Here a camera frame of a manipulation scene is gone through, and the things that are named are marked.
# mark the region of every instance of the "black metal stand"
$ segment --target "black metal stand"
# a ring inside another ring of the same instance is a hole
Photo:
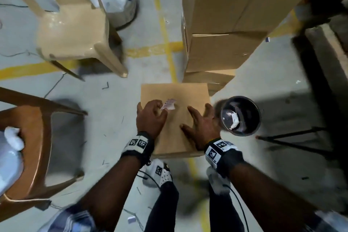
[[[310,147],[305,147],[305,146],[292,144],[292,143],[289,143],[289,142],[276,140],[276,139],[279,139],[279,138],[298,136],[298,135],[303,135],[303,134],[307,134],[307,133],[315,133],[315,132],[323,131],[323,130],[327,130],[327,129],[326,128],[313,127],[312,129],[309,129],[309,130],[303,130],[303,131],[287,133],[287,134],[281,134],[281,135],[270,136],[270,137],[256,136],[256,139],[260,139],[260,140],[267,141],[267,142],[270,142],[270,143],[279,144],[279,145],[283,145],[283,146],[288,146],[288,147],[292,147],[292,148],[297,148],[297,149],[303,150],[303,151],[309,151],[309,152],[317,153],[317,154],[323,155],[326,159],[331,160],[331,159],[334,158],[334,153],[332,151],[324,151],[324,150],[320,150],[320,149],[316,149],[316,148],[310,148]]]

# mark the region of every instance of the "round black container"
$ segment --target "round black container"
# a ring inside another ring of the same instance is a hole
[[[233,123],[231,111],[236,112],[239,118],[239,124],[234,129],[230,129]],[[223,130],[241,137],[254,134],[261,124],[261,113],[258,106],[244,96],[234,96],[217,102],[215,116],[220,119],[220,126]]]

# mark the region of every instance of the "plastic chair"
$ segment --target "plastic chair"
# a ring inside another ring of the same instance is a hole
[[[0,87],[0,101],[18,106],[0,111],[0,130],[3,131],[7,126],[20,128],[20,137],[24,140],[22,150],[24,171],[15,184],[5,192],[9,199],[50,198],[83,178],[84,173],[79,171],[71,180],[49,187],[45,185],[52,147],[52,114],[65,112],[87,115],[87,112],[2,87]],[[50,204],[50,201],[12,202],[2,196],[0,197],[0,221],[42,203]]]
[[[109,33],[117,43],[121,38],[110,26],[101,0],[100,8],[94,8],[89,0],[56,0],[59,12],[46,12],[35,0],[23,1],[39,19],[37,52],[41,58],[80,80],[81,76],[57,60],[97,58],[112,72],[128,76],[109,46]]]

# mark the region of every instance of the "shoe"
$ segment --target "shoe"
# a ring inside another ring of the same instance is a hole
[[[207,176],[216,195],[230,193],[230,189],[228,187],[231,186],[231,182],[228,178],[223,178],[211,166],[207,168]]]
[[[147,187],[161,187],[168,181],[173,182],[172,174],[168,165],[160,159],[152,160],[150,166],[146,167],[145,172],[156,182],[154,183],[150,177],[145,175],[144,177],[147,177],[147,179],[143,179],[143,184]]]

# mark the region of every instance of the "gray concrete floor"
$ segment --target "gray concrete floor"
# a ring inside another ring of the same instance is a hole
[[[37,1],[43,8],[52,9],[45,0]],[[155,45],[159,45],[161,49],[167,42],[181,41],[181,0],[160,0],[160,10],[156,10],[154,2],[139,0],[137,18],[119,32],[124,49],[137,50]],[[0,3],[25,5],[21,0],[0,0]],[[0,6],[0,20],[1,54],[10,55],[25,50],[35,52],[34,33],[37,21],[30,10]],[[163,37],[161,20],[164,20],[168,41]],[[211,103],[236,95],[251,98],[259,105],[262,113],[262,125],[257,132],[259,135],[267,136],[321,126],[318,107],[291,45],[291,37],[291,34],[286,34],[272,37],[269,43],[263,42],[237,70],[236,77],[211,98]],[[76,201],[117,162],[124,145],[136,133],[136,105],[140,100],[142,83],[170,83],[175,79],[181,81],[184,70],[182,52],[168,55],[149,51],[150,54],[146,57],[140,53],[140,57],[126,58],[129,69],[127,79],[107,72],[86,74],[86,81],[81,82],[65,75],[48,94],[48,99],[68,99],[89,113],[85,119],[84,139],[87,142],[81,159],[85,178],[55,195],[52,199],[54,204],[63,207]],[[35,55],[0,57],[0,73],[3,75],[4,70],[9,67],[28,65],[29,68],[30,64],[41,62]],[[176,77],[171,75],[173,69]],[[61,77],[62,73],[58,71],[32,76],[15,74],[13,78],[7,79],[0,75],[0,86],[43,97]],[[0,110],[10,106],[0,103]],[[235,143],[243,152],[246,161],[277,182],[322,208],[342,210],[342,198],[347,196],[346,184],[342,182],[340,170],[329,165],[320,155],[275,147],[256,140],[255,136],[236,137],[222,132],[222,137]],[[330,145],[325,134],[309,134],[300,139],[292,139],[298,142],[305,140],[306,145],[313,147],[326,148]],[[171,160],[168,163],[180,191],[176,231],[209,231],[206,191],[193,188],[191,182],[187,181],[206,179],[207,162],[199,157]],[[158,190],[143,186],[142,180],[137,178],[124,208],[135,212],[145,226],[150,213],[148,207],[154,205],[158,195]],[[231,197],[241,215],[237,200],[233,195]],[[242,206],[250,231],[261,231],[243,201]],[[56,212],[52,208],[44,212],[30,209],[0,223],[0,230],[36,231]],[[141,231],[137,223],[127,223],[129,216],[126,212],[122,213],[116,231]]]

